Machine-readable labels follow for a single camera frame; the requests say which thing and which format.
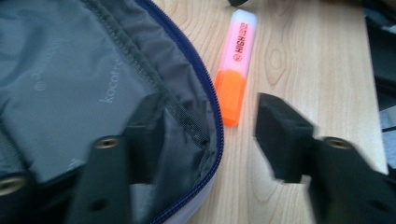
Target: pink highlighter barrel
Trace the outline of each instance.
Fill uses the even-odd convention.
[[[256,26],[256,16],[242,9],[231,18],[215,79],[222,120],[228,126],[239,122]]]

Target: wooden table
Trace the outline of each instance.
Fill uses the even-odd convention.
[[[215,77],[235,8],[226,0],[155,0],[186,34]],[[240,123],[225,128],[212,192],[190,223],[310,223],[305,185],[272,178],[253,137],[257,93],[285,99],[318,125],[317,137],[355,143],[386,172],[362,8],[337,0],[250,0],[258,16]]]

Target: gray fabric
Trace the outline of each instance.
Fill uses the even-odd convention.
[[[191,64],[145,10],[85,2],[0,3],[0,119],[45,182],[83,164],[95,139],[120,134],[140,99],[166,94],[158,174],[131,186],[134,222],[146,223],[214,166],[214,112]]]

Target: zipper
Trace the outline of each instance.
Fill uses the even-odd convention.
[[[215,89],[213,87],[210,75],[208,74],[204,63],[202,62],[201,57],[195,50],[194,46],[190,42],[190,40],[180,31],[180,29],[175,25],[175,23],[152,1],[148,0],[136,0],[136,3],[145,9],[150,16],[158,22],[161,27],[165,30],[165,32],[175,41],[178,45],[180,51],[184,54],[187,60],[191,63],[194,71],[198,75],[198,79],[200,80],[201,84],[203,85],[206,93],[208,93],[207,97],[212,104],[212,108],[215,114],[215,122],[217,127],[217,136],[219,141],[217,143],[218,148],[218,156],[216,157],[215,164],[209,170],[209,173],[206,177],[198,183],[195,188],[190,191],[185,197],[174,203],[170,208],[165,210],[159,216],[157,216],[151,223],[163,223],[166,219],[171,217],[177,211],[179,211],[183,206],[185,206],[189,201],[191,201],[203,188],[204,186],[210,181],[213,177],[215,172],[217,171],[221,156],[224,147],[224,135],[223,135],[223,124],[219,109],[219,101],[216,96]]]

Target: marker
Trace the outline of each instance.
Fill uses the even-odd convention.
[[[256,16],[242,9],[231,18],[215,80],[222,120],[228,126],[238,124],[241,114],[256,25]]]

